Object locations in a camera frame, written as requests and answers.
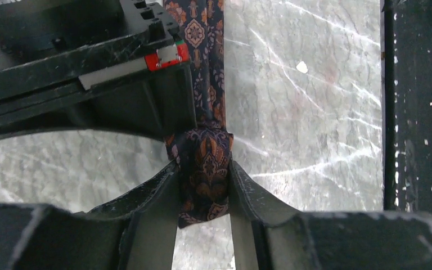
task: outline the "white speck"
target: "white speck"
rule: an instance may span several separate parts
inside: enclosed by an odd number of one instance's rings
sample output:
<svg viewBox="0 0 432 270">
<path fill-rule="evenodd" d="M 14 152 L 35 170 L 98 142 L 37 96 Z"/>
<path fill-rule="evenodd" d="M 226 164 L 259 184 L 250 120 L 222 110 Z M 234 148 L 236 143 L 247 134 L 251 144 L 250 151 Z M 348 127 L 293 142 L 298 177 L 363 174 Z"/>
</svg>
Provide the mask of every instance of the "white speck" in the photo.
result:
<svg viewBox="0 0 432 270">
<path fill-rule="evenodd" d="M 305 64 L 304 61 L 301 61 L 300 63 L 298 63 L 295 68 L 304 74 L 306 74 L 309 71 L 309 69 L 307 68 L 307 65 Z"/>
</svg>

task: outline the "black object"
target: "black object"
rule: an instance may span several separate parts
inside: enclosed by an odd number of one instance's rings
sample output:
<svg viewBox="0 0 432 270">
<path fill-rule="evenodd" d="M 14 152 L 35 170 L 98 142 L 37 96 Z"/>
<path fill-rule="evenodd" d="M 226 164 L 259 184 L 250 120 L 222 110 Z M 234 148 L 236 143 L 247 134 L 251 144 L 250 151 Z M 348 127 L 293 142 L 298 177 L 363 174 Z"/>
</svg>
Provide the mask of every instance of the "black object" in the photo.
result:
<svg viewBox="0 0 432 270">
<path fill-rule="evenodd" d="M 384 13 L 385 209 L 432 213 L 432 1 L 403 5 Z"/>
<path fill-rule="evenodd" d="M 432 270 L 429 214 L 302 213 L 229 169 L 237 270 Z M 170 270 L 180 207 L 175 162 L 89 213 L 0 205 L 0 269 Z"/>
<path fill-rule="evenodd" d="M 0 5 L 0 11 L 23 12 L 28 2 Z M 85 20 L 75 23 L 77 32 L 53 28 L 64 11 L 76 16 L 73 8 L 87 2 L 37 4 L 47 8 L 48 24 L 28 36 L 0 22 L 0 138 L 91 128 L 162 140 L 196 127 L 190 58 L 176 21 L 158 4 L 121 0 L 117 7 L 107 0 L 90 6 L 111 14 L 95 19 L 101 24 L 80 39 Z M 42 16 L 26 11 L 3 20 L 22 25 Z"/>
</svg>

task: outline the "fabric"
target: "fabric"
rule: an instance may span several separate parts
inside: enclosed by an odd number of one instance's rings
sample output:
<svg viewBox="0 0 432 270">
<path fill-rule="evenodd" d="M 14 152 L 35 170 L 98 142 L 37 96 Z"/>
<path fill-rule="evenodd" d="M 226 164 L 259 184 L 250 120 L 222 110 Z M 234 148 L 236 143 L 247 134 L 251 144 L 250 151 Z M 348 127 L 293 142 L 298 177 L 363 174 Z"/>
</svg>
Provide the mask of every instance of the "fabric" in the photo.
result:
<svg viewBox="0 0 432 270">
<path fill-rule="evenodd" d="M 164 0 L 191 56 L 197 128 L 165 138 L 181 175 L 178 227 L 228 213 L 228 166 L 233 135 L 224 104 L 224 0 Z"/>
</svg>

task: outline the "marble surface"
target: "marble surface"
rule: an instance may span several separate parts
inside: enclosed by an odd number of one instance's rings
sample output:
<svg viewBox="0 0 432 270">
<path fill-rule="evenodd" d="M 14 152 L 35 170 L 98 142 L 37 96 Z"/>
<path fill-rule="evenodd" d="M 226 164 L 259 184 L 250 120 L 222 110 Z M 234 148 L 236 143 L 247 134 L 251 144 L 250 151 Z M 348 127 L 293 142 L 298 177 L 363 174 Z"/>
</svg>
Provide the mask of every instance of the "marble surface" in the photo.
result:
<svg viewBox="0 0 432 270">
<path fill-rule="evenodd" d="M 300 210 L 381 210 L 380 4 L 226 0 L 234 158 Z M 104 132 L 0 141 L 0 201 L 89 210 L 151 178 L 163 145 Z M 233 269 L 228 216 L 179 230 L 173 269 Z"/>
</svg>

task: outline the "gray marble floor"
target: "gray marble floor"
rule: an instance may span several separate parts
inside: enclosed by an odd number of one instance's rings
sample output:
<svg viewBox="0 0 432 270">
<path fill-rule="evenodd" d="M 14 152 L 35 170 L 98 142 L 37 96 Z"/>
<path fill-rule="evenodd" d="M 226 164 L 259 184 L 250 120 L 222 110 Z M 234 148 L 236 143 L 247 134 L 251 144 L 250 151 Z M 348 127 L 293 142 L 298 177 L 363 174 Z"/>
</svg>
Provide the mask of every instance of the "gray marble floor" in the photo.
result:
<svg viewBox="0 0 432 270">
<path fill-rule="evenodd" d="M 379 0 L 226 0 L 233 155 L 300 210 L 382 208 Z M 165 164 L 163 146 L 103 132 L 0 141 L 0 201 L 72 211 Z M 178 231 L 174 269 L 233 269 L 228 217 Z"/>
</svg>

